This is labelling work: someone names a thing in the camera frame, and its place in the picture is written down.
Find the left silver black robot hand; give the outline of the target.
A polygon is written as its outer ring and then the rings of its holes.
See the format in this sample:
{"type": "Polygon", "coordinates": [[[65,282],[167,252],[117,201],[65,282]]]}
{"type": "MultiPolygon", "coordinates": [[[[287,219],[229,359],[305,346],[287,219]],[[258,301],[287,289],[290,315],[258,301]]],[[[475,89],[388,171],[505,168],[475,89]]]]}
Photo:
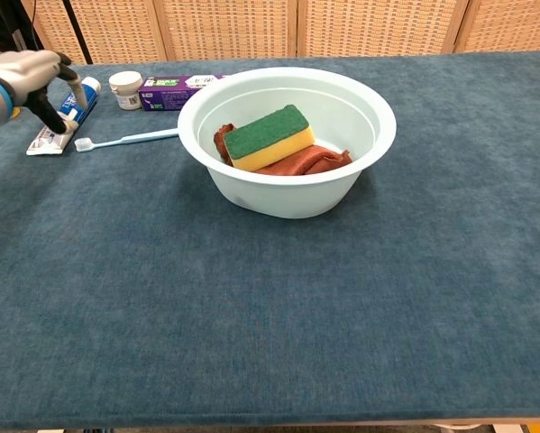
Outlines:
{"type": "Polygon", "coordinates": [[[56,51],[7,51],[0,53],[0,126],[7,123],[13,108],[25,106],[56,134],[75,131],[78,124],[62,118],[50,104],[48,85],[55,78],[64,80],[82,108],[87,97],[80,76],[71,60],[56,51]]]}

